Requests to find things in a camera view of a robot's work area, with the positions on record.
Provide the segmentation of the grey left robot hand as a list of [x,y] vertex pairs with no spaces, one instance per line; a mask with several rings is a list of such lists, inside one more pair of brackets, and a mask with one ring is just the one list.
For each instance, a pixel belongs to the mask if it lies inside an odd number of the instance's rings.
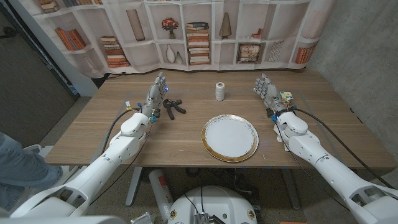
[[160,106],[168,90],[166,78],[163,76],[163,73],[160,72],[148,91],[141,113],[146,115],[148,118],[159,116]]

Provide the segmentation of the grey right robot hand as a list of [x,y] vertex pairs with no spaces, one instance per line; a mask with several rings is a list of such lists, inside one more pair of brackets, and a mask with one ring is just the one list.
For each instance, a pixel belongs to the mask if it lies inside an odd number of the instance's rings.
[[271,116],[279,117],[282,113],[287,112],[280,91],[264,73],[261,74],[261,78],[256,79],[253,91],[263,100],[269,118]]

